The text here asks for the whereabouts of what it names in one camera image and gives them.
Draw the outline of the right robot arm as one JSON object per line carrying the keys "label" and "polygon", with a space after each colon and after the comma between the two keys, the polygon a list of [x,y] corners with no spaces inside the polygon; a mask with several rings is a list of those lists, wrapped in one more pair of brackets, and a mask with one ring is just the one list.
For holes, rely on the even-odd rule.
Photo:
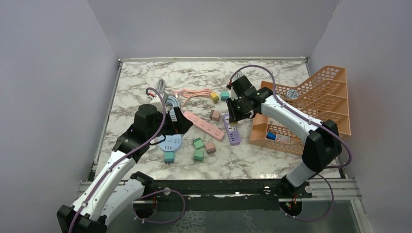
{"label": "right robot arm", "polygon": [[256,114],[265,115],[291,130],[304,143],[301,163],[281,180],[279,189],[284,196],[293,197],[304,182],[341,154],[342,140],[334,121],[321,121],[304,114],[267,87],[257,90],[246,76],[231,81],[227,88],[237,96],[226,100],[230,123],[254,118]]}

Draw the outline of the brown pink plug adapter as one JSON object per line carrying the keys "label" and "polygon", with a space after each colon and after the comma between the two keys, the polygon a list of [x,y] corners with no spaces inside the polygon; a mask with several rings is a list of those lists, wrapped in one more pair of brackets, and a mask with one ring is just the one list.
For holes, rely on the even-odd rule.
{"label": "brown pink plug adapter", "polygon": [[209,114],[209,118],[212,120],[219,120],[221,116],[221,112],[217,110],[211,110]]}

